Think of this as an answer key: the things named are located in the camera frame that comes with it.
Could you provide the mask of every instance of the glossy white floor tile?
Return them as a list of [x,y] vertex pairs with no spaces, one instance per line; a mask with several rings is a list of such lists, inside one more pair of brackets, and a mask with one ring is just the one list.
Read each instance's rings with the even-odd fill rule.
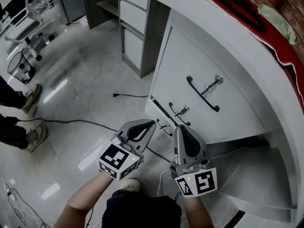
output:
[[[119,129],[127,121],[147,118],[144,113],[146,98],[112,97],[113,93],[148,95],[153,77],[150,74],[140,79],[122,61],[118,20],[89,30],[81,24],[61,25],[56,19],[55,9],[48,11],[45,17],[48,22],[42,31],[44,34],[54,33],[57,37],[41,50],[43,58],[40,62],[31,60],[37,72],[28,85],[7,74],[9,60],[6,49],[9,45],[3,35],[0,37],[0,75],[15,90],[25,92],[35,83],[43,86],[39,101],[28,114],[2,106],[0,114],[19,119],[84,119],[114,129]],[[39,123],[19,125],[29,130]],[[45,124],[48,138],[32,154],[0,143],[0,223],[9,228],[23,225],[7,202],[2,188],[5,182],[53,226],[68,198],[98,174],[95,159],[102,142],[113,134],[110,130],[86,123]],[[172,138],[162,130],[155,131],[149,146],[169,160],[174,158]],[[166,161],[146,150],[145,163],[130,177],[140,180],[143,191],[152,197],[156,195],[160,173],[168,166]],[[95,206],[91,225],[101,219],[107,199],[118,188],[119,183],[114,181],[103,194]],[[161,195],[174,198],[178,192],[167,172],[163,176]],[[234,212],[229,203],[218,200],[217,205],[209,208],[217,213],[211,215],[216,227],[223,223],[221,206],[226,205],[224,217]],[[179,204],[183,208],[182,197]],[[184,211],[181,221],[181,227],[188,227]]]

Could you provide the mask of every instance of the black wire wastebasket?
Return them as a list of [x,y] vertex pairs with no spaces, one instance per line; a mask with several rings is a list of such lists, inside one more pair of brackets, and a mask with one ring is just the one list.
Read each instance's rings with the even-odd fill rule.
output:
[[27,84],[34,77],[35,69],[21,51],[18,52],[9,63],[8,73],[20,82]]

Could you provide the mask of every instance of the white shoe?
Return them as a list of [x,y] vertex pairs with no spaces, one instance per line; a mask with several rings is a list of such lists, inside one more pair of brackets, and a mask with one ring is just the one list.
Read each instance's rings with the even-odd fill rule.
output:
[[138,180],[124,179],[120,181],[120,189],[132,192],[139,192],[141,185]]
[[22,110],[24,113],[28,113],[31,106],[35,102],[35,100],[39,97],[41,92],[42,86],[40,84],[36,84],[33,87],[30,88],[26,93],[24,93],[24,96],[26,97],[26,102],[24,106],[22,107]]
[[47,132],[47,127],[44,124],[30,130],[27,134],[28,147],[25,150],[32,153],[46,139]]

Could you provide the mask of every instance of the white countertop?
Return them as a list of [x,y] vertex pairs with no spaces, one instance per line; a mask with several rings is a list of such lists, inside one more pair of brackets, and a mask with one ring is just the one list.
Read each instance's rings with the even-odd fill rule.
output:
[[304,114],[277,59],[248,29],[206,0],[158,0],[187,17],[224,46],[252,76],[273,107],[288,139],[298,182],[296,221],[304,214]]

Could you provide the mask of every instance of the power strip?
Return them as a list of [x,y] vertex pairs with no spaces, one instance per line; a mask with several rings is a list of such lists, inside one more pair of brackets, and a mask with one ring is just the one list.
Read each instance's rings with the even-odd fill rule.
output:
[[5,183],[3,186],[4,186],[4,190],[9,195],[9,197],[11,198],[11,200],[16,201],[16,197],[15,197],[15,195],[12,192],[10,192],[10,187],[8,186],[8,184]]

